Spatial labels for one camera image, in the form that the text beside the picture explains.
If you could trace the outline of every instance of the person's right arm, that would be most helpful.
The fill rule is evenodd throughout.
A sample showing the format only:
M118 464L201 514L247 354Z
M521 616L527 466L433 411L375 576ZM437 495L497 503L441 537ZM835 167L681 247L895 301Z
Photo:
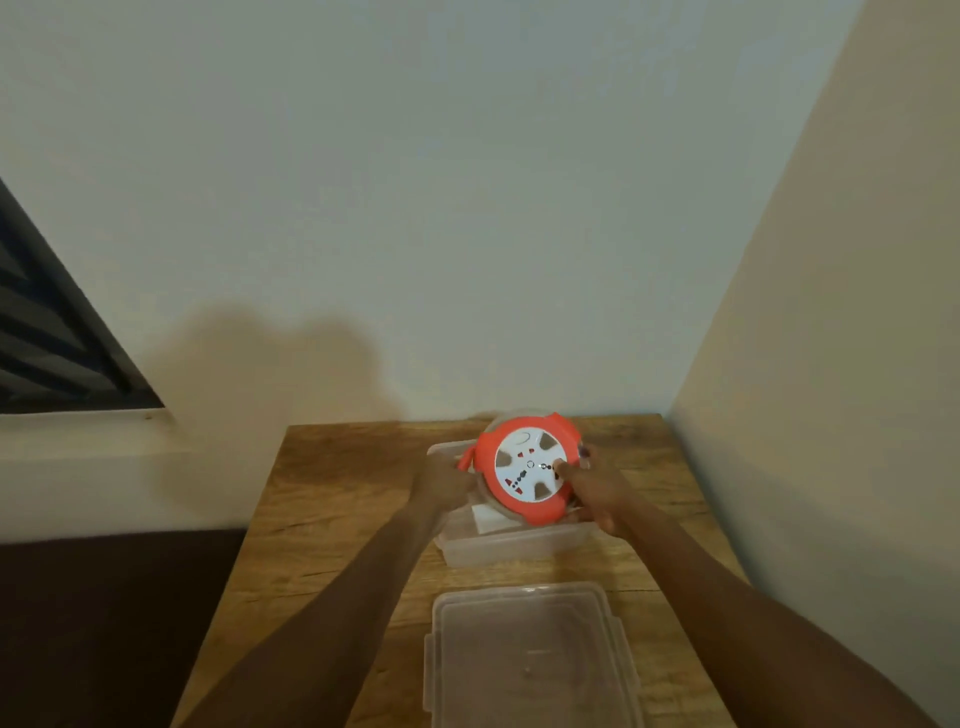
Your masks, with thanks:
M741 581L587 446L554 467L593 520L625 539L673 607L740 728L935 728L893 683L811 622Z

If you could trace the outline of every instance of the person's left arm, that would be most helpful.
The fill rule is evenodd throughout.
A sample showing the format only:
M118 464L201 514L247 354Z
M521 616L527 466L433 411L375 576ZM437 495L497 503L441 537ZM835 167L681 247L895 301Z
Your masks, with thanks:
M316 598L237 663L181 728L340 728L410 572L474 476L426 458L410 499Z

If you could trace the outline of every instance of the red handle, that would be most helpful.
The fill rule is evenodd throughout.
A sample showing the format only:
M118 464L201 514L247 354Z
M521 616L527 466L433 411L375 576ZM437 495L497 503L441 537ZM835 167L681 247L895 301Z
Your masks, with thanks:
M468 450L460 456L460 461L457 463L457 470L463 471L464 473L469 470L470 464L473 462L473 454L477 451L475 445L471 445Z

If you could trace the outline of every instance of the wooden table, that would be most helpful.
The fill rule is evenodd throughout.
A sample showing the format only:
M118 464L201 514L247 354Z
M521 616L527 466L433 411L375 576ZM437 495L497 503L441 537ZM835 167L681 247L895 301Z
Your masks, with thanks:
M347 565L407 497L434 443L476 437L487 420L290 427L247 538L180 700L174 725L256 643ZM739 565L659 415L575 419L635 487L729 569ZM648 728L731 726L729 714L647 569L630 548L597 532L554 558L450 569L431 544L396 607L351 724L428 726L422 708L423 637L444 592L595 581L623 625L642 685Z

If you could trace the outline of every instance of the forearm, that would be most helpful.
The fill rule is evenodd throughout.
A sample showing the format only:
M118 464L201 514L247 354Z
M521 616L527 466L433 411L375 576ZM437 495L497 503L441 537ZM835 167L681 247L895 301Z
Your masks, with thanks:
M240 661L184 723L342 726L440 515L398 511L313 601Z
M635 498L622 521L741 727L934 725L880 673L738 579L658 508Z

